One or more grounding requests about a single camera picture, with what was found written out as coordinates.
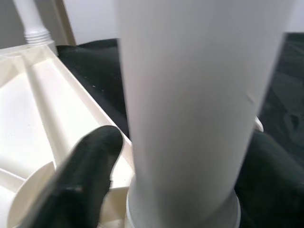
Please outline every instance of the black fabric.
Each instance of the black fabric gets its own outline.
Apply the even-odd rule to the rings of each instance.
[[[304,34],[286,36],[259,118],[304,167]]]
[[[59,46],[59,58],[129,136],[117,40]],[[287,34],[236,184],[241,228],[304,227],[304,34]]]
[[[267,134],[254,132],[235,190],[242,228],[304,227],[304,168]]]

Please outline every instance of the white plastic tube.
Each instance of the white plastic tube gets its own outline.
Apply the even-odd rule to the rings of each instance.
[[[47,44],[56,54],[56,46],[49,31],[43,25],[34,0],[13,0],[24,27],[24,37],[28,45]]]
[[[233,187],[291,5],[119,1],[134,228],[238,226]]]

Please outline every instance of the white plastic part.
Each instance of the white plastic part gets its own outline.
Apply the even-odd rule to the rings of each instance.
[[[264,132],[264,127],[258,117],[255,117],[255,129],[260,132]]]
[[[43,25],[35,0],[13,0],[24,27],[24,37],[28,45],[48,45],[57,54],[57,49],[49,31]]]
[[[38,190],[30,198],[27,188],[46,177],[45,164],[57,167],[81,137],[115,125],[47,45],[0,50],[0,117],[0,195],[8,196],[0,198],[0,221],[9,217],[9,228],[24,215],[18,205],[36,197]],[[123,138],[112,190],[128,187],[133,176],[132,144]]]
[[[20,224],[29,212],[36,197],[55,173],[53,162],[49,162],[34,172],[21,186],[9,209],[8,228]]]
[[[126,201],[129,188],[112,189],[106,196],[101,214],[99,228],[124,228]]]
[[[133,228],[238,225],[233,187],[291,6],[118,1],[136,173],[128,196]]]

